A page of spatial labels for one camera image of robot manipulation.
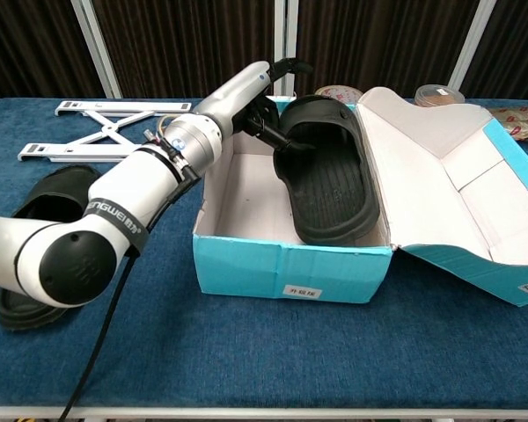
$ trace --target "dark curtain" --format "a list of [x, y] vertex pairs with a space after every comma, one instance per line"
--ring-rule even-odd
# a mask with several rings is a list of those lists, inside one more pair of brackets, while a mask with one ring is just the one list
[[104, 97], [70, 0], [0, 0], [1, 97]]
[[472, 98], [528, 99], [528, 0], [498, 0], [462, 92]]
[[127, 98], [205, 97], [274, 58], [274, 0], [95, 0]]
[[447, 84], [477, 9], [475, 0], [300, 0], [297, 56], [315, 66], [296, 93], [344, 84], [387, 86], [413, 97]]

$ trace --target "white robotic arm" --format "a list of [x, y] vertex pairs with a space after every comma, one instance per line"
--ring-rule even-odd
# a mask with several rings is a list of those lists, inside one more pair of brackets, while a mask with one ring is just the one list
[[57, 308], [96, 298], [129, 248], [142, 250], [147, 226], [180, 182], [201, 176], [220, 157], [222, 141], [242, 129], [239, 114], [274, 80], [309, 71], [300, 63], [255, 62], [243, 69], [193, 113], [173, 120], [162, 140], [145, 143], [99, 178], [79, 221], [0, 217], [0, 287]]

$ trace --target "metal stand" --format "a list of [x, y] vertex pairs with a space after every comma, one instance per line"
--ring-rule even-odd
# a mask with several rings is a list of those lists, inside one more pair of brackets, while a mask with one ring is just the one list
[[[117, 163], [141, 146], [120, 135], [120, 127], [150, 116], [187, 113], [190, 108], [191, 103], [63, 101], [56, 108], [56, 115], [67, 112], [82, 113], [102, 125], [100, 131], [66, 144], [28, 143], [19, 152], [18, 160], [48, 158], [54, 163]], [[111, 121], [107, 115], [127, 117]], [[92, 145], [106, 138], [115, 143]]]

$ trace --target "box flap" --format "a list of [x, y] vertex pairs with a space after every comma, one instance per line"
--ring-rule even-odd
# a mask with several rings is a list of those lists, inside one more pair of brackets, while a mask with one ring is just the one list
[[448, 244], [528, 265], [528, 189], [486, 134], [488, 111], [423, 108], [374, 88], [360, 98], [357, 114], [392, 243]]

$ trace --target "black slide sandal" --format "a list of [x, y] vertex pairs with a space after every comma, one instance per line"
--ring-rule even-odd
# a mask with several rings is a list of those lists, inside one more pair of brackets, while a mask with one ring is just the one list
[[[12, 217], [74, 222], [82, 217], [88, 205], [88, 189], [100, 176], [86, 165], [63, 167], [37, 182]], [[66, 311], [0, 288], [0, 325], [7, 330], [39, 328]]]
[[280, 129], [291, 141], [314, 147], [274, 153], [301, 240], [347, 245], [368, 234], [378, 221], [379, 203], [352, 111], [333, 98], [301, 97], [283, 111]]

